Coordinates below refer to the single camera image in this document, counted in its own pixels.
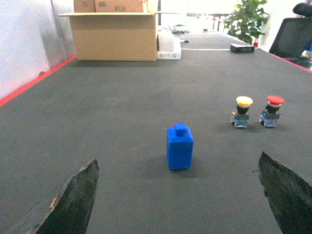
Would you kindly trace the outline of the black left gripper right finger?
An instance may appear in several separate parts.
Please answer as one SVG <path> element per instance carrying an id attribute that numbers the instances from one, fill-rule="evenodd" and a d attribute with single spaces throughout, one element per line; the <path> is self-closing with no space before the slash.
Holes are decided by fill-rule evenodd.
<path id="1" fill-rule="evenodd" d="M 310 234 L 312 186 L 266 152 L 262 152 L 258 168 L 264 196 L 282 233 Z"/>

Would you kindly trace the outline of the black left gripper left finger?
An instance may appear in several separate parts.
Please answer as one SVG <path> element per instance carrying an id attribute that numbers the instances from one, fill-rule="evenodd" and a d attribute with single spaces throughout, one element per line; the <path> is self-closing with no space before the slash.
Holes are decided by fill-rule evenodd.
<path id="1" fill-rule="evenodd" d="M 96 198 L 98 178 L 98 161 L 92 159 L 70 177 L 29 233 L 86 233 Z"/>

